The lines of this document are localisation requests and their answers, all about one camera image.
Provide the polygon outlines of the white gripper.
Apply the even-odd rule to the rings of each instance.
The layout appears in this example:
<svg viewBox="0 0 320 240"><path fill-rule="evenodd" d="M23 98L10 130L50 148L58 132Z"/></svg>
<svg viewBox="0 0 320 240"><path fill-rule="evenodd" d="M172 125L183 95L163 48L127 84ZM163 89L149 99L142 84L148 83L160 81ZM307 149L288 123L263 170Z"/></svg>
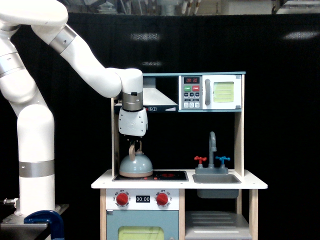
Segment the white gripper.
<svg viewBox="0 0 320 240"><path fill-rule="evenodd" d="M143 137L148 129L146 108L140 111L126 111L122 107L119 111L118 129L123 135Z"/></svg>

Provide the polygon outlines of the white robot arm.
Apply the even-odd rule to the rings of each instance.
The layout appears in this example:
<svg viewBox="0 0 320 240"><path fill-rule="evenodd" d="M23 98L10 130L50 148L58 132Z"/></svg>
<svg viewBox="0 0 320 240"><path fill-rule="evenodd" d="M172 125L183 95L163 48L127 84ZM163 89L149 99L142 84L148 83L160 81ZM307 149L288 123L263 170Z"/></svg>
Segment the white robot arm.
<svg viewBox="0 0 320 240"><path fill-rule="evenodd" d="M67 24L68 11L56 0L3 0L0 3L0 91L17 116L19 199L16 215L56 209L55 122L38 86L26 69L12 36L21 25L62 56L78 75L106 98L122 94L125 123L142 118L121 133L143 136L148 120L143 106L143 74L135 68L104 67L88 44Z"/></svg>

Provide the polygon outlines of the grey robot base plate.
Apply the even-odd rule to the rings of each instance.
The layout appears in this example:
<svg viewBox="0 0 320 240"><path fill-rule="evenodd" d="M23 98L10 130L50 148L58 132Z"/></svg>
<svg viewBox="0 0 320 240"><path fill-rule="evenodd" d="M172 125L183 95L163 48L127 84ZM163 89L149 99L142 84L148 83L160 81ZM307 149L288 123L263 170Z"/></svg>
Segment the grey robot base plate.
<svg viewBox="0 0 320 240"><path fill-rule="evenodd" d="M69 207L69 204L57 204L54 210L40 210L28 216L21 213L13 213L6 217L0 224L2 228L23 229L38 228L46 229L50 227L56 232L64 231L64 222L61 214Z"/></svg>

